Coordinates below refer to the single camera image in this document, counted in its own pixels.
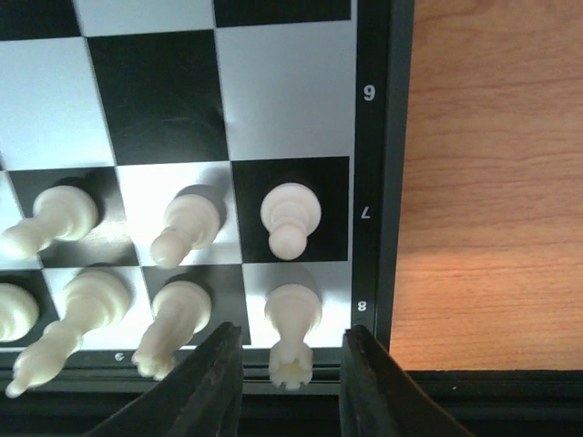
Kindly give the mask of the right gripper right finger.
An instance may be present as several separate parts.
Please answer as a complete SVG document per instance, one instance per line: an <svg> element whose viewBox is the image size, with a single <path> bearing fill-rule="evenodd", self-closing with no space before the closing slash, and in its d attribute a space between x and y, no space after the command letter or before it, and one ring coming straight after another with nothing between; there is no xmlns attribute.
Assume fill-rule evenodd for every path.
<svg viewBox="0 0 583 437"><path fill-rule="evenodd" d="M432 401L366 328L343 335L339 413L343 436L470 436Z"/></svg>

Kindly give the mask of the white chess piece seven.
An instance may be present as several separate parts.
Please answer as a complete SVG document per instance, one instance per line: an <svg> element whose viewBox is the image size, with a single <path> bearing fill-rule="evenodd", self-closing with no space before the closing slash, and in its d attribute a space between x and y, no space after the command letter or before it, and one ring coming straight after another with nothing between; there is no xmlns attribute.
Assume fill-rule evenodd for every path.
<svg viewBox="0 0 583 437"><path fill-rule="evenodd" d="M1 284L1 342L25 337L38 317L39 307L30 292L15 284Z"/></svg>

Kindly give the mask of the white chess piece ten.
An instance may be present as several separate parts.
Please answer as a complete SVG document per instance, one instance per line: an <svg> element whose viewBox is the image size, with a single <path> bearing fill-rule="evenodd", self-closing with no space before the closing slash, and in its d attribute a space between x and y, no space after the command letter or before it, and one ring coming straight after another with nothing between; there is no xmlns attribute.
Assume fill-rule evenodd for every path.
<svg viewBox="0 0 583 437"><path fill-rule="evenodd" d="M48 324L41 338L18 355L5 389L7 397L17 398L52 381L81 348L87 333L122 321L131 305L130 292L122 280L100 270L78 274L63 292L64 318Z"/></svg>

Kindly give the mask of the white chess pawn four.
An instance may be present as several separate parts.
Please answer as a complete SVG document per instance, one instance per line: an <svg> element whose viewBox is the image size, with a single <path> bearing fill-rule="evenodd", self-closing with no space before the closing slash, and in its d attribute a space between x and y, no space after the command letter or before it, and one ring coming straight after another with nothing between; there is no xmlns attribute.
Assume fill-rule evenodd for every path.
<svg viewBox="0 0 583 437"><path fill-rule="evenodd" d="M283 183L263 199L261 222L269 233L269 248L278 259L297 259L308 237L318 228L322 207L314 192L300 183Z"/></svg>

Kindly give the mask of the white chess pawn five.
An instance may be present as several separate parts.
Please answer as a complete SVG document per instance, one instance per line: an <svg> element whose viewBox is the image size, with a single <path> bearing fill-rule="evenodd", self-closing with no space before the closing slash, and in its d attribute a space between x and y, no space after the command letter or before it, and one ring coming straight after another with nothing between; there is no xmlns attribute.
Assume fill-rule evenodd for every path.
<svg viewBox="0 0 583 437"><path fill-rule="evenodd" d="M85 190L61 185L42 191L33 217L23 218L1 234L1 250L16 259L31 259L54 240L78 241L98 223L97 203Z"/></svg>

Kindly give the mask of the white chess piece nine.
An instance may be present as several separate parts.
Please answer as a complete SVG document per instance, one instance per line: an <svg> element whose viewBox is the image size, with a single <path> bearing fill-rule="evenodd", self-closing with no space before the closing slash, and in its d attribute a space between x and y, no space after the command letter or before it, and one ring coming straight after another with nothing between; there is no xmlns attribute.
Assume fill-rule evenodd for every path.
<svg viewBox="0 0 583 437"><path fill-rule="evenodd" d="M172 281L155 296L153 322L132 356L140 376L163 380L174 368L174 352L186 345L210 321L212 301L200 285Z"/></svg>

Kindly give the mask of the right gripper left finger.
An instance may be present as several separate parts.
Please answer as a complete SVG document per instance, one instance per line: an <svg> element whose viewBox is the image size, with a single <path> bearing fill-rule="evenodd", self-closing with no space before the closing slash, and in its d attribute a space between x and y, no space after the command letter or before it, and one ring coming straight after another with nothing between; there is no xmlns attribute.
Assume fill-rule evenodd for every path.
<svg viewBox="0 0 583 437"><path fill-rule="evenodd" d="M88 436L236 436L243 388L241 328L222 323L152 389Z"/></svg>

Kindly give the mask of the white chess pawn one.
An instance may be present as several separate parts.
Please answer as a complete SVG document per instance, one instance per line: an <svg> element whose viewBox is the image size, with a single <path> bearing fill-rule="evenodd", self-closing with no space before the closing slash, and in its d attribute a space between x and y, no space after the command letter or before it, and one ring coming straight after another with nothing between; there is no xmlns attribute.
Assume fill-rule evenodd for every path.
<svg viewBox="0 0 583 437"><path fill-rule="evenodd" d="M163 216L164 228L150 245L149 254L163 269L176 268L194 249L205 249L221 227L215 202L200 194L175 197Z"/></svg>

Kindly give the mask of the white chess piece eight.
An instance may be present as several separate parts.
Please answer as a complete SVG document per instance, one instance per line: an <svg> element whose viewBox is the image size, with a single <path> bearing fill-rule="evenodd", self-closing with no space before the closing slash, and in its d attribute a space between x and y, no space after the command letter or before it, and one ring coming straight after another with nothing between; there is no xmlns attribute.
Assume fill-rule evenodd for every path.
<svg viewBox="0 0 583 437"><path fill-rule="evenodd" d="M270 350L271 383L297 391L312 380L313 353L305 338L321 322L321 301L310 288L289 283L269 294L264 315L279 334Z"/></svg>

